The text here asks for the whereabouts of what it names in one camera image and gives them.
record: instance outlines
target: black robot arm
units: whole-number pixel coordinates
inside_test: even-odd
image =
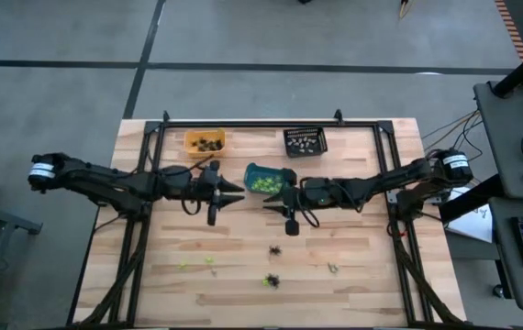
[[[218,175],[219,162],[201,168],[198,178],[193,179],[191,169],[170,166],[156,171],[125,172],[71,158],[63,153],[35,155],[28,176],[33,191],[64,188],[87,196],[93,203],[110,204],[120,215],[141,217],[146,202],[161,198],[182,202],[183,209],[190,215],[200,211],[201,202],[209,204],[208,223],[213,226],[217,210],[242,200],[243,189]],[[196,203],[191,213],[185,201]]]
[[[465,155],[454,149],[434,150],[424,159],[416,159],[368,179],[303,178],[296,187],[297,176],[293,170],[283,169],[283,176],[283,189],[265,200],[283,205],[264,207],[286,218],[286,234],[290,236],[298,235],[296,211],[300,211],[310,225],[318,227],[320,224],[312,210],[339,207],[361,212],[376,194],[418,182],[415,188],[396,195],[398,217],[414,219],[427,198],[446,189],[461,187],[473,178]]]

